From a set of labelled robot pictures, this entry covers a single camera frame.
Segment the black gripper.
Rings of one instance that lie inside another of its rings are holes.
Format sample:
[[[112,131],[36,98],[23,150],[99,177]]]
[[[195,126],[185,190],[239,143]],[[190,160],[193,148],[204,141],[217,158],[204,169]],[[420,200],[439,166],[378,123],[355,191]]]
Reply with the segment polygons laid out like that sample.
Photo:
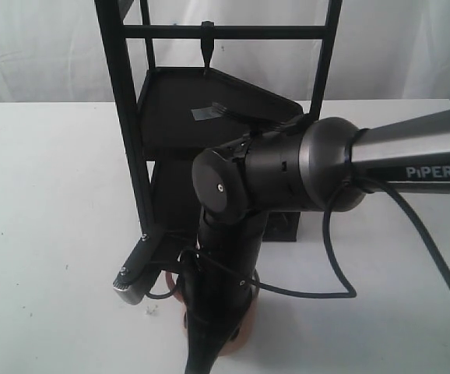
[[[206,253],[186,250],[178,279],[188,338],[186,373],[209,373],[218,357],[241,349],[256,317],[256,251]]]

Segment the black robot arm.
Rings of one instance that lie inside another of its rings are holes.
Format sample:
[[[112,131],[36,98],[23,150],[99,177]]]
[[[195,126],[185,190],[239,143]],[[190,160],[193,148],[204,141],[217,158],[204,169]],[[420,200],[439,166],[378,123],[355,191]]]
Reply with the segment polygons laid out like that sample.
[[[320,211],[329,263],[343,286],[327,299],[355,298],[329,233],[346,212],[387,193],[416,228],[450,290],[450,269],[405,193],[450,194],[450,110],[361,129],[306,115],[202,151],[192,164],[201,204],[196,241],[181,253],[188,373],[208,373],[222,351],[248,337],[258,291],[256,262],[272,212]]]

